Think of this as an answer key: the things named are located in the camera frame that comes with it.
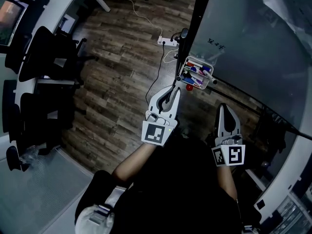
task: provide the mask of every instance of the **white cable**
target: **white cable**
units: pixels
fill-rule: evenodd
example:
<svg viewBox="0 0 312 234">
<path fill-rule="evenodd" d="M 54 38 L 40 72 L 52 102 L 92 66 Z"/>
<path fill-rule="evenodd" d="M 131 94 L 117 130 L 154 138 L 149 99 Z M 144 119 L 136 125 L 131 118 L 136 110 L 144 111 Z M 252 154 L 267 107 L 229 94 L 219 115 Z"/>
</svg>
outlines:
<svg viewBox="0 0 312 234">
<path fill-rule="evenodd" d="M 170 63 L 170 62 L 176 61 L 176 59 L 175 59 L 175 60 L 171 60 L 171 61 L 166 62 L 165 59 L 166 59 L 166 57 L 169 55 L 169 53 L 171 53 L 171 52 L 173 52 L 173 51 L 177 51 L 177 50 L 179 50 L 179 48 L 177 48 L 177 49 L 175 49 L 175 50 L 170 50 L 170 51 L 165 55 L 165 57 L 164 57 L 164 59 L 163 59 L 162 61 L 163 61 L 164 63 Z"/>
<path fill-rule="evenodd" d="M 159 28 L 159 29 L 161 29 L 161 33 L 160 33 L 160 35 L 159 35 L 159 36 L 161 37 L 161 35 L 162 35 L 162 28 L 159 27 L 159 26 L 153 25 L 152 22 L 151 22 L 147 17 L 139 16 L 139 15 L 137 14 L 136 10 L 135 10 L 135 4 L 134 4 L 134 2 L 133 2 L 132 0 L 128 0 L 128 1 L 130 1 L 130 2 L 132 3 L 132 5 L 133 5 L 133 11 L 135 12 L 135 14 L 136 14 L 139 18 L 145 18 L 154 28 Z"/>
</svg>

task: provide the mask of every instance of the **power strip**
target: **power strip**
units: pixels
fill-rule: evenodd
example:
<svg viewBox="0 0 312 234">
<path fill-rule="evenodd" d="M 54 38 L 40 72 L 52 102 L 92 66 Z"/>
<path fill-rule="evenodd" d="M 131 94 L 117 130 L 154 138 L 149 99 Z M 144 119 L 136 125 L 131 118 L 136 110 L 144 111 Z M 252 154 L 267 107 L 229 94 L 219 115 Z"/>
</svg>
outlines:
<svg viewBox="0 0 312 234">
<path fill-rule="evenodd" d="M 170 41 L 170 40 L 171 40 L 170 38 L 159 37 L 157 43 L 159 45 L 162 45 L 162 43 L 165 42 L 165 46 L 176 47 L 177 41 L 176 40 Z"/>
</svg>

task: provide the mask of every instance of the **wooden floor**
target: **wooden floor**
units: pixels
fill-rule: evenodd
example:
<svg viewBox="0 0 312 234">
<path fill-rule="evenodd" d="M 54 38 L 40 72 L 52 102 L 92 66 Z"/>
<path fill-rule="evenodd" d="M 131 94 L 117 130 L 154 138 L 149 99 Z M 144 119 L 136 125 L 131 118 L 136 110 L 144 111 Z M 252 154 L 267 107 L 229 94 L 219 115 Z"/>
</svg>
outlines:
<svg viewBox="0 0 312 234">
<path fill-rule="evenodd" d="M 99 56 L 99 61 L 89 61 L 83 68 L 85 85 L 76 91 L 75 103 L 87 114 L 75 113 L 73 128 L 63 132 L 63 141 L 67 153 L 92 172 L 112 172 L 141 145 L 145 94 L 157 77 L 162 56 L 162 47 L 157 45 L 159 27 L 165 38 L 189 27 L 195 4 L 195 0 L 133 1 L 138 14 L 148 17 L 155 27 L 134 14 L 130 1 L 105 0 L 111 12 L 95 9 L 74 34 L 75 39 L 88 39 L 85 52 Z M 166 60 L 173 60 L 173 55 Z M 175 62 L 162 63 L 148 100 L 172 84 L 175 66 Z M 214 129 L 218 105 L 225 102 L 238 114 L 244 137 L 248 139 L 253 132 L 256 114 L 209 90 L 189 92 L 184 83 L 177 85 L 182 89 L 178 110 L 182 128 L 204 140 Z M 256 103 L 227 85 L 219 83 L 216 89 L 259 111 Z"/>
</svg>

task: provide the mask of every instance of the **person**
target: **person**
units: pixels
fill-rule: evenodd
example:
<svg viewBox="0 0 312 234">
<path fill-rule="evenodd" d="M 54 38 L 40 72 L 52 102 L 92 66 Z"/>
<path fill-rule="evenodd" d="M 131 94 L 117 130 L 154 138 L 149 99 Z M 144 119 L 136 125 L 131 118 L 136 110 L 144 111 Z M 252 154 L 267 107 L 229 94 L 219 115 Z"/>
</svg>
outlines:
<svg viewBox="0 0 312 234">
<path fill-rule="evenodd" d="M 96 172 L 75 219 L 83 209 L 103 205 L 116 185 L 132 186 L 113 209 L 110 233 L 241 233 L 231 170 L 217 168 L 200 140 L 177 135 L 164 147 L 143 143 L 111 175 Z"/>
</svg>

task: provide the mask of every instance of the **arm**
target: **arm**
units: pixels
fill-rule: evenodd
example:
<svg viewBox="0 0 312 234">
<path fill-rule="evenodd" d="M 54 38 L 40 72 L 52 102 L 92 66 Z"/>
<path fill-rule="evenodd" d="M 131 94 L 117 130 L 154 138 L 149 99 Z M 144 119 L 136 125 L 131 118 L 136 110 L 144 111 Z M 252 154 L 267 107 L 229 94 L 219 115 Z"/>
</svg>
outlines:
<svg viewBox="0 0 312 234">
<path fill-rule="evenodd" d="M 219 186 L 234 200 L 237 200 L 237 191 L 229 166 L 217 168 L 217 178 Z"/>
<path fill-rule="evenodd" d="M 131 179 L 138 174 L 155 149 L 155 145 L 142 144 L 115 168 L 112 176 L 122 183 L 132 182 Z"/>
</svg>

